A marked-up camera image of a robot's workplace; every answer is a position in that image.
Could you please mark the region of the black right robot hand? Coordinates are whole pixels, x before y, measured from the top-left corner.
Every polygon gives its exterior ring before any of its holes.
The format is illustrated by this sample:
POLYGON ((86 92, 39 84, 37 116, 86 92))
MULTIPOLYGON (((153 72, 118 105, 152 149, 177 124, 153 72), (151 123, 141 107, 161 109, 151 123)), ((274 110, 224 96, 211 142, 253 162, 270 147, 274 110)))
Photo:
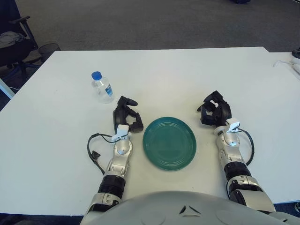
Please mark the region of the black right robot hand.
POLYGON ((232 118, 229 104, 217 90, 204 99, 197 111, 200 113, 200 121, 204 125, 225 126, 226 120, 232 118))

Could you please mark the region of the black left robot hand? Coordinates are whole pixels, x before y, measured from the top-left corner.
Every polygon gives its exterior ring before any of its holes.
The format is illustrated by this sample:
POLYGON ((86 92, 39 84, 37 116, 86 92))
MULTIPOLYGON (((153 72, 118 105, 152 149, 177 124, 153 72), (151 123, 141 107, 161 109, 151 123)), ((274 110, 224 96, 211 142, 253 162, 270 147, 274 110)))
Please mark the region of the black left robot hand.
POLYGON ((143 122, 139 113, 132 110, 129 106, 138 106, 138 103, 130 98, 121 96, 117 102, 117 107, 113 111, 113 124, 115 133, 117 132, 118 125, 128 125, 129 132, 137 133, 143 131, 143 122), (135 118, 132 124, 127 123, 127 116, 135 118))

